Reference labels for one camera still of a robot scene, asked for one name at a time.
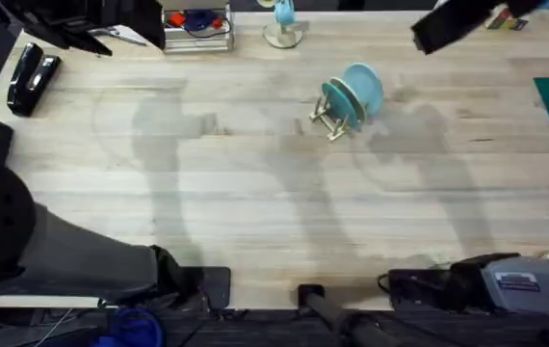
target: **floor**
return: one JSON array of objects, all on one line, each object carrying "label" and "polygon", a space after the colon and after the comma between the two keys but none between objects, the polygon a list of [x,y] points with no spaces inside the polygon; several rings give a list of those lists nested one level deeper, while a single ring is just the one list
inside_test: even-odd
[{"label": "floor", "polygon": [[[57,310],[55,322],[64,310]],[[242,320],[218,321],[205,318],[203,313],[155,309],[161,322],[168,347],[336,347],[333,338],[317,317],[294,320],[295,312],[252,311]],[[539,315],[456,315],[440,311],[368,312],[388,334],[408,343],[405,346],[422,347],[549,347],[540,343],[538,334],[549,329],[549,317]],[[77,320],[59,326],[52,339],[40,347],[61,347],[55,336],[63,338],[69,332],[87,332],[86,342],[72,341],[66,346],[87,347],[88,340],[105,331],[112,310],[89,312]],[[50,331],[49,324],[37,328],[16,328],[1,323],[0,347],[32,347]]]}]

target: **stapler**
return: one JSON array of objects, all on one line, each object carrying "label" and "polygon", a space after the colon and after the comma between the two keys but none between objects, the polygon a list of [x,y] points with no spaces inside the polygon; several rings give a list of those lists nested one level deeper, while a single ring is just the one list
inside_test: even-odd
[{"label": "stapler", "polygon": [[36,44],[26,44],[7,93],[7,106],[14,115],[31,117],[60,64],[61,58],[58,56],[43,55],[43,50]]}]

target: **light wood tabletop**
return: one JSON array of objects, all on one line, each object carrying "label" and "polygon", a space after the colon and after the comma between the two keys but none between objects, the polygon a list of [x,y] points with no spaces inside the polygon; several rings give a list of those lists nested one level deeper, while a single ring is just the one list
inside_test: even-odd
[{"label": "light wood tabletop", "polygon": [[[389,308],[388,269],[549,250],[549,117],[533,82],[549,76],[549,12],[430,56],[409,30],[424,14],[298,13],[311,28],[290,50],[262,38],[271,13],[236,13],[231,53],[104,38],[114,57],[98,58],[35,40],[63,64],[30,119],[6,106],[22,34],[0,74],[8,165],[76,225],[228,266],[233,307],[293,307],[314,282],[348,307]],[[384,105],[330,143],[308,116],[354,62],[378,72]]]}]

